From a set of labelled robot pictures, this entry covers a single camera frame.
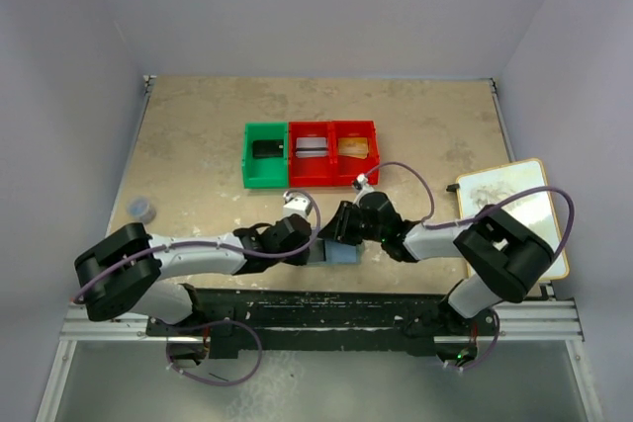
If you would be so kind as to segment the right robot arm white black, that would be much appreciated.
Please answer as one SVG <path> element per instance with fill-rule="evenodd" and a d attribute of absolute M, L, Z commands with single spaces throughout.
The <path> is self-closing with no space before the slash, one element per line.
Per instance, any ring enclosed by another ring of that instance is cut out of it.
<path fill-rule="evenodd" d="M 547 241 L 496 206 L 460 223 L 432 226 L 402 218 L 382 192 L 342 202 L 318 237 L 354 246 L 377 242 L 397 262 L 464 259 L 475 274 L 449 292 L 439 312 L 451 334 L 464 333 L 491 306 L 522 302 L 558 258 Z"/>

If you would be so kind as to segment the green card holder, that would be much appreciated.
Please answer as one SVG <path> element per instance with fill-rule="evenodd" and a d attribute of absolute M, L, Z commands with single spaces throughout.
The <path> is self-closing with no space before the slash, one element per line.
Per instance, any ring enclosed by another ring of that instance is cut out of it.
<path fill-rule="evenodd" d="M 326 263 L 320 266 L 308 267 L 356 265 L 361 262 L 361 255 L 364 250 L 363 245 L 354 246 L 330 240 L 323 241 L 326 251 Z"/>

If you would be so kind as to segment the gold credit card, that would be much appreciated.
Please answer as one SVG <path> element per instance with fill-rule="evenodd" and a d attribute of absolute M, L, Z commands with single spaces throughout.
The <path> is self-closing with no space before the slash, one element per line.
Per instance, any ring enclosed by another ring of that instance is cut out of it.
<path fill-rule="evenodd" d="M 367 137 L 340 137 L 337 141 L 337 152 L 340 156 L 355 159 L 366 159 L 369 155 L 369 141 Z"/>

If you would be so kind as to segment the black credit card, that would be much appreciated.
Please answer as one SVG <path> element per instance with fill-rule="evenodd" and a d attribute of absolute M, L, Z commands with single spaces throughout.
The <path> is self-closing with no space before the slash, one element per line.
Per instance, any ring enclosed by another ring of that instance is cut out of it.
<path fill-rule="evenodd" d="M 322 239 L 316 239 L 309 248 L 307 266 L 320 266 L 326 263 L 325 244 Z"/>

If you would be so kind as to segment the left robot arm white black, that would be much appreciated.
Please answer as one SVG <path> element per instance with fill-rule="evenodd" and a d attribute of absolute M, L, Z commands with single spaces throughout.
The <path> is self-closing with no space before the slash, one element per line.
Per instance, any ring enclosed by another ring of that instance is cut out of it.
<path fill-rule="evenodd" d="M 169 279 L 198 274 L 261 274 L 286 263 L 303 266 L 321 223 L 293 213 L 217 237 L 186 239 L 151 234 L 139 222 L 107 236 L 74 262 L 80 285 L 72 298 L 92 321 L 136 312 L 156 316 L 182 335 L 200 330 L 204 312 L 195 290 Z"/>

